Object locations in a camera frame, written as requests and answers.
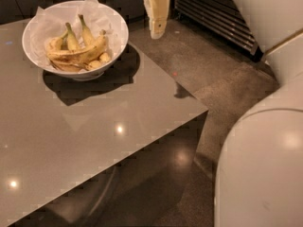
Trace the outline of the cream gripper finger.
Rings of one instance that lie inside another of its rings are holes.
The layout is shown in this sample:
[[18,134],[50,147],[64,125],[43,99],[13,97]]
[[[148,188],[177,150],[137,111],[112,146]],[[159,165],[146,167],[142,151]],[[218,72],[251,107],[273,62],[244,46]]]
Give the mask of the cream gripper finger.
[[166,30],[170,0],[143,0],[143,2],[149,17],[151,37],[155,40],[160,39]]

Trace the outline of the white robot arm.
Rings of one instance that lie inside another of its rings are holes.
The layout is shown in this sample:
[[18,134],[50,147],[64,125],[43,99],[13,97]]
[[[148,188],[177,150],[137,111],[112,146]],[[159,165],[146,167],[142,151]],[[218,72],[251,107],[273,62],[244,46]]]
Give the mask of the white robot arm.
[[228,133],[214,227],[303,227],[303,0],[233,0],[278,89]]

